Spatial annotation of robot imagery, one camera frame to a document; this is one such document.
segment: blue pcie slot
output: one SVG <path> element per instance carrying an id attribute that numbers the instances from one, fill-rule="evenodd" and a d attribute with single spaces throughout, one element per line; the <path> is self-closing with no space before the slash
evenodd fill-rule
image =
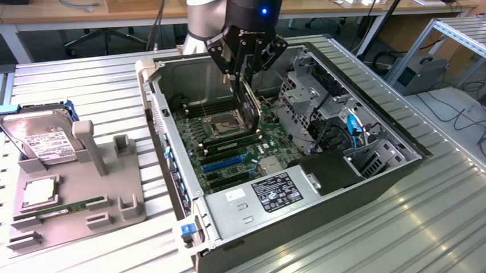
<path id="1" fill-rule="evenodd" d="M 233 165 L 241 164 L 245 161 L 247 154 L 249 154 L 249 152 L 245 155 L 238 156 L 237 158 L 229 159 L 223 162 L 219 162 L 217 164 L 203 167 L 203 172 L 205 173 L 213 172 L 213 171 L 217 171 L 226 167 L 230 167 Z"/>

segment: power supply label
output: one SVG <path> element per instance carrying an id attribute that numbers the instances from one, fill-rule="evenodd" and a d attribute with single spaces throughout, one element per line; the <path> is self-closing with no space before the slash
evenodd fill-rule
<path id="1" fill-rule="evenodd" d="M 40 160 L 51 160 L 75 155 L 75 149 L 64 131 L 24 136 L 24 143 Z"/>
<path id="2" fill-rule="evenodd" d="M 266 212 L 274 212 L 305 199 L 286 172 L 251 186 Z"/>

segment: aluminum extrusion table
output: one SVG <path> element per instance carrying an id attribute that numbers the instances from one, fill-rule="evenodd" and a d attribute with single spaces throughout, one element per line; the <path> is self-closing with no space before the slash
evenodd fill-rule
<path id="1" fill-rule="evenodd" d="M 289 42 L 314 43 L 434 157 L 377 201 L 231 272 L 486 270 L 484 164 L 441 135 L 428 117 L 335 40 L 307 36 Z M 12 103 L 48 102 L 68 96 L 80 118 L 92 119 L 96 125 L 98 143 L 118 133 L 136 139 L 149 220 L 15 259 L 0 258 L 2 272 L 194 272 L 191 259 L 178 254 L 173 239 L 175 216 L 143 119 L 134 66 L 139 59 L 174 54 L 175 50 L 18 66 Z M 14 183 L 8 178 L 18 171 L 15 158 L 14 145 L 6 143 L 0 161 L 4 223 Z"/>
<path id="2" fill-rule="evenodd" d="M 430 20 L 428 26 L 425 27 L 416 43 L 413 44 L 408 55 L 405 56 L 402 62 L 393 67 L 390 73 L 386 76 L 386 81 L 390 85 L 394 85 L 402 72 L 409 64 L 409 61 L 417 54 L 424 42 L 429 39 L 433 30 L 438 30 L 449 38 L 468 47 L 476 54 L 482 58 L 466 72 L 462 80 L 458 84 L 461 86 L 469 77 L 473 75 L 476 70 L 486 61 L 486 17 L 465 17 L 465 18 L 442 18 Z"/>

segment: hard drive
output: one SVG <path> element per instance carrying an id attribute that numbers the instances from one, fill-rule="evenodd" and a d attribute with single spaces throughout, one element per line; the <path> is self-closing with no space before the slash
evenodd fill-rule
<path id="1" fill-rule="evenodd" d="M 68 101 L 48 105 L 8 105 L 0 111 L 0 128 L 24 159 L 39 158 L 46 165 L 76 160 L 84 149 L 72 135 L 78 115 Z"/>

